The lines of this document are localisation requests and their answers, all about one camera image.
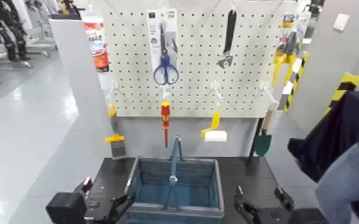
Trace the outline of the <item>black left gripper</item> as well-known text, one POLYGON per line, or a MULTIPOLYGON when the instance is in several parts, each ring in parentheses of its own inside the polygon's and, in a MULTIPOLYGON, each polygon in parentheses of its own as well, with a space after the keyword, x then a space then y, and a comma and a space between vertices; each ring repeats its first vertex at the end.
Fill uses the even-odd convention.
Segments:
POLYGON ((92 188, 92 179, 86 177, 74 192, 58 192, 45 210, 52 223, 117 223, 133 205, 136 193, 130 190, 118 198, 85 197, 92 188))

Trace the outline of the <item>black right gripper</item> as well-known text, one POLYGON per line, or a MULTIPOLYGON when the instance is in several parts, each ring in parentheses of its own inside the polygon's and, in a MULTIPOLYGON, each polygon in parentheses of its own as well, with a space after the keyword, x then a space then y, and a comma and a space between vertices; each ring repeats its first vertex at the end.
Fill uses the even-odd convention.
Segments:
POLYGON ((294 210, 293 198, 281 187, 277 186, 274 195, 282 208, 261 209, 245 200, 242 187, 236 187, 233 206, 247 224, 328 224, 322 212, 317 208, 299 208, 294 210))

